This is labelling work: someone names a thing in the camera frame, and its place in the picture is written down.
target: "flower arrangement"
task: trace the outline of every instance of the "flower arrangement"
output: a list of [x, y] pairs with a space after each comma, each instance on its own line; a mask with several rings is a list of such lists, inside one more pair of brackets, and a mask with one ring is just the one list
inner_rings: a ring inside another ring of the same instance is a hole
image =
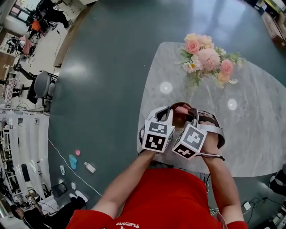
[[236, 84], [238, 79], [230, 79], [234, 65], [242, 67], [244, 59], [237, 54], [227, 54], [225, 50], [214, 46], [211, 37], [200, 34], [188, 34], [185, 38], [185, 48], [181, 49], [184, 60], [178, 62], [193, 85], [200, 84], [201, 79], [212, 77], [217, 86], [224, 88], [226, 83]]

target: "person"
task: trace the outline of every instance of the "person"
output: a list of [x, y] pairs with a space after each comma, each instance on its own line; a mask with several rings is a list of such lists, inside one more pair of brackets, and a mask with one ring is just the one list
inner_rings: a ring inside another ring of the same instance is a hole
[[44, 0], [43, 3], [41, 4], [41, 8], [46, 10], [45, 18], [48, 21], [60, 22], [63, 24], [65, 29], [68, 29], [69, 25], [71, 24], [71, 20], [68, 21], [63, 12], [54, 9], [55, 6], [57, 6], [62, 2], [63, 0], [59, 0], [56, 3], [53, 3], [51, 0]]
[[[201, 124], [213, 125], [210, 122]], [[209, 132], [202, 152], [218, 154], [218, 135]], [[210, 214], [206, 186], [179, 169], [148, 169], [155, 152], [145, 150], [106, 188], [92, 210], [76, 210], [67, 229], [247, 229], [236, 184], [220, 158], [203, 158], [219, 217]]]
[[32, 202], [35, 208], [28, 211], [24, 211], [16, 205], [10, 206], [12, 214], [17, 219], [23, 220], [30, 229], [46, 229], [49, 227], [52, 229], [65, 229], [73, 212], [85, 206], [83, 198], [80, 196], [77, 198], [72, 197], [71, 202], [62, 207], [56, 214], [45, 216], [34, 197], [32, 197]]

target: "desk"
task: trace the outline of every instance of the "desk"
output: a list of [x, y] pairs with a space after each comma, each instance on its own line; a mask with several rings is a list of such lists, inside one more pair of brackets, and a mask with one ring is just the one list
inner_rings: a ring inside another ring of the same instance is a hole
[[[96, 2], [62, 64], [49, 138], [67, 161], [80, 150], [75, 172], [100, 193], [137, 157], [140, 105], [158, 46], [183, 42], [192, 32], [212, 36], [217, 46], [240, 52], [286, 85], [286, 59], [273, 45], [259, 13], [243, 1]], [[94, 174], [85, 161], [96, 168]], [[88, 208], [98, 200], [99, 195], [66, 166], [61, 174], [59, 166], [65, 164], [50, 144], [49, 165], [52, 185], [64, 181], [70, 191], [75, 182], [89, 198]]]
[[[161, 106], [186, 102], [200, 110], [215, 114], [226, 139], [221, 153], [234, 177], [252, 177], [275, 173], [285, 163], [286, 145], [286, 88], [270, 74], [246, 61], [242, 69], [235, 68], [235, 85], [218, 88], [212, 79], [192, 86], [181, 66], [179, 48], [183, 43], [164, 42], [159, 45], [146, 81], [138, 132], [149, 112]], [[156, 160], [183, 169], [209, 173], [203, 160], [190, 161], [172, 152], [173, 139]]]

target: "white bottle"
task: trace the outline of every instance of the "white bottle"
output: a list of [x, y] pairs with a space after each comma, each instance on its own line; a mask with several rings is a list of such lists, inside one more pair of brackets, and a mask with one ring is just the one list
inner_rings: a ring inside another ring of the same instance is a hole
[[95, 172], [95, 168], [91, 164], [85, 162], [84, 165], [90, 172], [92, 172], [92, 173]]

